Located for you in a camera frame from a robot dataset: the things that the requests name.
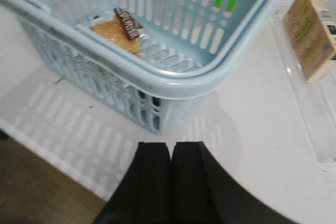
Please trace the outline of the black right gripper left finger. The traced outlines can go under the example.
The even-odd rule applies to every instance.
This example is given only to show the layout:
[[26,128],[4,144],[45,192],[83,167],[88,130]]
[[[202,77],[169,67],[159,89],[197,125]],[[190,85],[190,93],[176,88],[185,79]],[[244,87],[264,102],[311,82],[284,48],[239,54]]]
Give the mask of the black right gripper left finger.
[[170,178],[166,144],[140,142],[122,181],[93,223],[170,223]]

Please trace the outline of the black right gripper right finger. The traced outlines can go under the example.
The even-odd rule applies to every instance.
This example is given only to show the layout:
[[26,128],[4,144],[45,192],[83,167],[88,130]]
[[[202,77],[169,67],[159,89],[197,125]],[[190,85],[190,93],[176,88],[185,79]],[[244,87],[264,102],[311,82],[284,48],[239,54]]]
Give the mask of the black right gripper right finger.
[[173,223],[292,223],[254,197],[203,142],[177,142],[172,155]]

